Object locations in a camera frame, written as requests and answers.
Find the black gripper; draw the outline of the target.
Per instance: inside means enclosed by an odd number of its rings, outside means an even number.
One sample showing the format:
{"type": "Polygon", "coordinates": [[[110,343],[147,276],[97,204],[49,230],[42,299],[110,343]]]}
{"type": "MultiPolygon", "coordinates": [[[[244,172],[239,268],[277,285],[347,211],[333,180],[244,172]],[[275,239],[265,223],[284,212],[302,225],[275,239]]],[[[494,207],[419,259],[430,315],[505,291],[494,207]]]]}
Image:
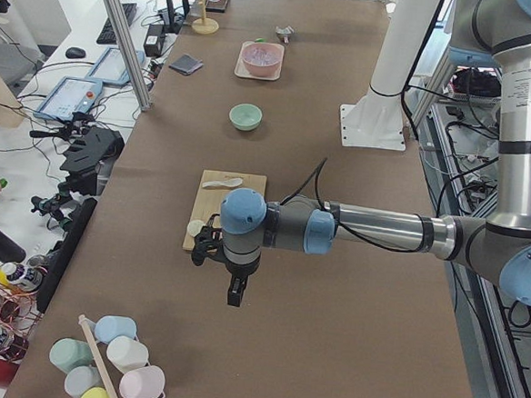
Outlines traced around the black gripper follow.
{"type": "Polygon", "coordinates": [[[209,217],[195,237],[191,258],[200,266],[206,258],[226,266],[232,275],[227,290],[227,305],[241,305],[248,276],[256,271],[261,258],[262,230],[255,228],[248,233],[232,234],[224,228],[214,227],[219,214],[209,217]]]}

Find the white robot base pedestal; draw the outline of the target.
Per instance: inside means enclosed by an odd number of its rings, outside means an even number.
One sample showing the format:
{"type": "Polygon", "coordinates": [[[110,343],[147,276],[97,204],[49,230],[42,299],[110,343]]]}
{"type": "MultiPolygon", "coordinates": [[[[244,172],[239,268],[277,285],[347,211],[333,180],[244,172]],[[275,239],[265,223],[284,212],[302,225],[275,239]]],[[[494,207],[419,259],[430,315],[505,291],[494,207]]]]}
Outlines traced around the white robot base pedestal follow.
{"type": "Polygon", "coordinates": [[[405,150],[402,94],[445,0],[398,0],[366,95],[343,104],[343,146],[405,150]]]}

